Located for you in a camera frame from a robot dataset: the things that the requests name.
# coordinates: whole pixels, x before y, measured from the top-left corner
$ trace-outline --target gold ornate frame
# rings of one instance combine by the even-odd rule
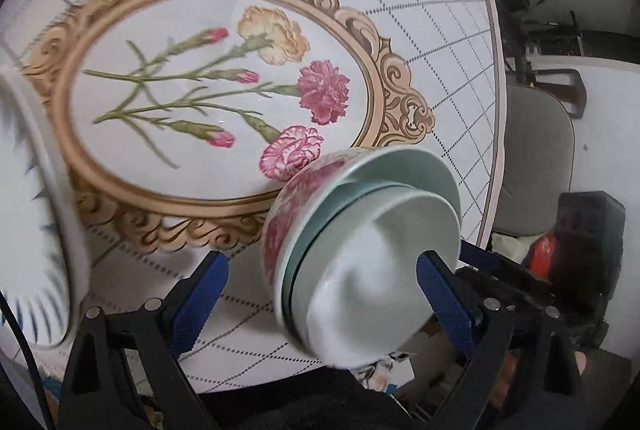
[[[88,48],[119,20],[157,1],[87,0],[83,6],[72,7],[63,22],[45,32],[23,74],[49,110],[86,222],[114,220],[121,233],[147,250],[177,249],[188,242],[228,249],[239,242],[255,241],[277,191],[224,201],[161,195],[106,171],[90,157],[74,133],[68,98]],[[409,68],[391,51],[389,39],[380,37],[369,18],[356,10],[341,8],[338,0],[267,1],[313,20],[359,64],[369,103],[353,146],[418,143],[433,130],[433,112],[420,93],[411,88]]]

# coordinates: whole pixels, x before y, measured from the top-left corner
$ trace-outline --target grid pattern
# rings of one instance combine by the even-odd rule
[[[6,0],[0,9],[0,63],[23,66],[41,34],[70,4],[84,1]],[[501,63],[494,61],[488,0],[340,0],[340,5],[369,15],[407,61],[412,86],[436,116],[434,134],[421,146],[450,164],[462,198],[462,235],[479,240],[494,164],[494,63]],[[179,255],[140,254],[108,226],[92,227],[89,240],[95,272],[85,304],[101,305],[107,312],[137,309],[147,298],[163,297],[207,253],[185,248]],[[230,253],[225,293],[194,349],[180,358],[197,392],[274,381],[320,365],[288,346],[278,331],[257,252],[252,245]],[[39,352],[38,359],[60,377],[68,349]],[[140,359],[132,354],[129,362],[138,388],[147,391]]]

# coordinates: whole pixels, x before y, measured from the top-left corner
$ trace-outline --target chair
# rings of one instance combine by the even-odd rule
[[[494,231],[531,236],[554,226],[558,199],[571,185],[574,143],[571,118],[557,98],[507,85],[504,178]]]

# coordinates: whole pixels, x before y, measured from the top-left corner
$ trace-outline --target dark fabric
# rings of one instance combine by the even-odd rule
[[[348,371],[326,367],[200,399],[220,426],[238,430],[424,428],[390,396],[366,390]]]

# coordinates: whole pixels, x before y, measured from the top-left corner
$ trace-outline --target ceramic bowl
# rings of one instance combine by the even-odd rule
[[[394,185],[397,186],[398,183],[391,181],[348,181],[338,185],[322,204],[320,204],[318,209],[316,209],[309,222],[306,223],[289,257],[289,263],[284,273],[282,285],[284,321],[292,333],[295,334],[296,330],[291,314],[291,292],[306,250],[308,250],[313,240],[322,229],[324,229],[327,223],[345,207],[372,191]]]
[[[442,196],[458,219],[460,195],[456,180],[437,155],[413,145],[348,148],[313,161],[278,194],[262,230],[261,264],[264,283],[273,298],[278,325],[289,342],[300,343],[283,315],[284,275],[296,242],[313,214],[340,184],[347,181],[393,181]]]
[[[433,312],[415,270],[428,250],[455,269],[460,223],[441,196],[387,187],[350,204],[313,241],[294,283],[293,319],[305,347],[338,368],[397,350]]]

